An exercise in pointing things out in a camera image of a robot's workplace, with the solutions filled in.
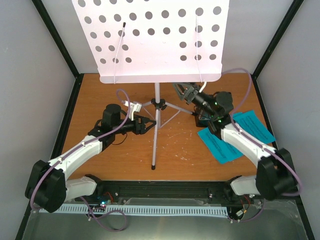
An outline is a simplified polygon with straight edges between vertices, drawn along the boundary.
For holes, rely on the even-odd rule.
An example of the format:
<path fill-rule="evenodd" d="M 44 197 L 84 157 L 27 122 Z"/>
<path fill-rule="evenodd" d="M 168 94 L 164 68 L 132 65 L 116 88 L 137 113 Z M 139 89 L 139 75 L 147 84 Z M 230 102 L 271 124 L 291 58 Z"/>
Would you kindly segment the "black metronome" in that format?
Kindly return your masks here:
<path fill-rule="evenodd" d="M 211 119 L 211 117 L 202 109 L 195 107 L 194 108 L 194 120 L 195 120 L 195 125 L 198 128 L 206 128 L 208 127 L 208 122 Z"/>

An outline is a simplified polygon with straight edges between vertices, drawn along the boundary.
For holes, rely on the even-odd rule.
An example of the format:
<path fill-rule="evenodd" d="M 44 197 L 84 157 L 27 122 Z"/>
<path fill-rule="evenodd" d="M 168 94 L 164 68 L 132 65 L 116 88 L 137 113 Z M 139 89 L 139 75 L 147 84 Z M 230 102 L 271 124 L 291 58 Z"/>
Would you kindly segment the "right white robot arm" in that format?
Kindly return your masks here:
<path fill-rule="evenodd" d="M 256 195 L 269 201 L 280 196 L 299 195 L 301 182 L 288 165 L 292 159 L 289 151 L 264 144 L 234 122 L 230 92 L 206 94 L 194 82 L 174 83 L 173 87 L 181 100 L 194 104 L 194 116 L 205 117 L 196 121 L 198 127 L 208 127 L 211 135 L 235 147 L 255 165 L 255 175 L 237 176 L 228 181 L 225 189 L 227 195 Z"/>

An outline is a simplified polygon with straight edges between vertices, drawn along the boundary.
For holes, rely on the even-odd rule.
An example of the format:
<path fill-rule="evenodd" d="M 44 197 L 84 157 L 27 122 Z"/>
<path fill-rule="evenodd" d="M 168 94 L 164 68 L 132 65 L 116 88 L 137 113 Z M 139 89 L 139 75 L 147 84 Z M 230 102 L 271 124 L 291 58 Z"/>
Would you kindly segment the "white tripod music stand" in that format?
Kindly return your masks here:
<path fill-rule="evenodd" d="M 199 82 L 222 75 L 227 0 L 74 0 L 104 84 Z"/>

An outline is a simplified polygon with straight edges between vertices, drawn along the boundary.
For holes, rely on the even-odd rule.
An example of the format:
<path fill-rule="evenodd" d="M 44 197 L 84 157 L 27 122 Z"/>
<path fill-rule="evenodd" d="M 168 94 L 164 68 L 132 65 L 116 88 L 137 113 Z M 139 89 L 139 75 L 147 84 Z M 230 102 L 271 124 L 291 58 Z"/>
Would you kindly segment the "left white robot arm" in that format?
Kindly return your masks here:
<path fill-rule="evenodd" d="M 101 200 L 104 188 L 98 185 L 99 178 L 90 174 L 74 180 L 69 177 L 89 159 L 111 146 L 116 135 L 129 132 L 143 135 L 156 125 L 155 120 L 140 116 L 138 112 L 135 103 L 130 104 L 128 112 L 124 112 L 118 104 L 109 104 L 102 118 L 80 143 L 48 162 L 37 161 L 25 190 L 31 208 L 42 208 L 53 213 L 66 201 L 82 196 L 88 196 L 95 202 Z"/>

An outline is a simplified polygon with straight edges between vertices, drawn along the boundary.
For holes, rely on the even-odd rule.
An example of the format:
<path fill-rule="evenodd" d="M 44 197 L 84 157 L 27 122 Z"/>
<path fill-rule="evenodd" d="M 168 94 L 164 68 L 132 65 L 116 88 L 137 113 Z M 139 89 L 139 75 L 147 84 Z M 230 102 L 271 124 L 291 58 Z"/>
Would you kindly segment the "blue sheet music page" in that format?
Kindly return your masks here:
<path fill-rule="evenodd" d="M 220 164 L 232 162 L 243 156 L 234 146 L 211 134 L 208 128 L 200 130 L 197 134 Z"/>
<path fill-rule="evenodd" d="M 273 143 L 276 139 L 258 119 L 253 110 L 238 112 L 233 115 L 233 120 L 240 125 L 247 133 L 263 142 L 264 144 Z"/>

